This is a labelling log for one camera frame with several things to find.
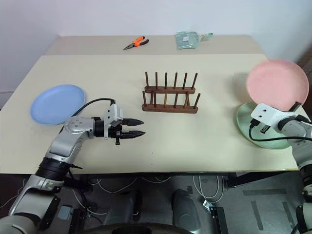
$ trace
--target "white table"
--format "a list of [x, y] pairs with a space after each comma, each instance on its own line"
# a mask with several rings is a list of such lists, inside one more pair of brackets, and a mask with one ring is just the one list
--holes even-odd
[[[245, 139], [234, 123], [238, 107], [250, 101], [244, 89], [244, 78], [253, 67], [266, 60], [250, 37], [241, 36], [241, 40], [239, 37], [214, 37], [202, 42], [197, 50], [182, 51], [171, 48], [175, 46], [174, 37], [149, 37], [151, 41], [145, 47], [128, 52], [121, 49], [134, 37], [58, 39], [0, 111], [0, 173], [32, 174], [36, 171], [61, 126], [36, 124], [30, 117], [30, 106], [41, 92], [60, 84], [81, 87], [86, 101], [114, 98], [123, 109], [124, 117], [145, 122], [137, 127], [125, 127], [146, 134], [121, 140], [120, 146], [115, 146], [113, 139], [85, 141], [75, 161], [83, 170], [75, 170], [75, 173], [297, 170], [291, 148], [259, 148]], [[107, 47], [112, 45], [108, 53], [96, 53], [97, 45], [105, 51], [102, 41]], [[171, 47], [161, 55], [162, 48], [155, 48], [153, 41], [156, 45], [167, 41]], [[150, 85], [154, 84], [152, 74], [155, 71], [158, 71], [158, 85], [164, 83], [164, 73], [168, 72], [168, 86], [173, 84], [175, 72], [179, 73], [179, 85], [183, 83], [184, 73], [189, 73], [188, 86], [198, 72], [195, 87], [196, 94], [201, 93], [201, 97], [197, 114], [142, 111], [145, 71], [150, 75]], [[157, 96], [158, 102], [163, 101], [162, 97]], [[173, 99], [168, 96], [168, 103]], [[183, 104], [184, 97], [178, 102]], [[108, 107], [107, 102], [97, 102], [81, 115], [102, 117]], [[298, 113], [305, 115], [302, 108]]]

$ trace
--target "clear plastic bag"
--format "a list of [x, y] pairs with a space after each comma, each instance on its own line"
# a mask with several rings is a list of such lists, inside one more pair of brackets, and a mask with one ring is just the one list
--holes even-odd
[[210, 38], [213, 34], [198, 35], [197, 32], [178, 32], [175, 36], [176, 45], [181, 49], [195, 49], [202, 39]]

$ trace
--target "wooden rack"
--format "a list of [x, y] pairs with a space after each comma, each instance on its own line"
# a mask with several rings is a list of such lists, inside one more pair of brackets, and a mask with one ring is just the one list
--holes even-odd
[[[167, 72], [165, 73], [165, 86], [158, 86], [158, 75], [155, 72], [155, 86], [149, 86], [148, 83], [148, 74], [145, 72], [146, 78], [146, 86], [143, 91], [143, 101], [144, 104], [142, 105], [143, 111], [153, 111], [153, 112], [170, 112], [170, 113], [188, 113], [188, 114], [195, 114], [198, 111], [197, 103], [200, 97], [200, 94], [197, 95], [196, 101], [194, 106], [190, 105], [189, 96], [195, 93], [195, 82], [197, 79], [197, 73], [195, 74], [193, 85], [191, 87], [185, 87], [187, 73], [184, 75], [184, 82], [182, 87], [176, 86], [177, 81], [177, 72], [175, 73], [175, 83], [173, 87], [167, 87]], [[151, 94], [150, 103], [146, 102], [145, 94]], [[156, 94], [164, 94], [164, 103], [157, 104], [156, 103]], [[167, 94], [175, 94], [175, 103], [174, 105], [167, 105]], [[184, 105], [177, 105], [177, 98], [179, 94], [186, 95]]]

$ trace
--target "white wall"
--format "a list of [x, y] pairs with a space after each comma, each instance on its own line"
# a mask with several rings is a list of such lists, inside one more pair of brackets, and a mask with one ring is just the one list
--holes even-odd
[[312, 0], [1, 0], [0, 92], [14, 90], [57, 35], [185, 30], [251, 35], [269, 58], [296, 61], [312, 42]]

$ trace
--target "orange pliers handle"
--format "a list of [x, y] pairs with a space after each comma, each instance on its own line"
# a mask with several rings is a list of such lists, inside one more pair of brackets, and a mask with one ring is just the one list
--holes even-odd
[[145, 41], [140, 42], [140, 41], [142, 41], [144, 39], [145, 39], [145, 37], [139, 37], [136, 40], [134, 40], [132, 43], [134, 44], [135, 47], [138, 47], [140, 45], [145, 45], [145, 44], [147, 44], [150, 41], [150, 40], [146, 39]]

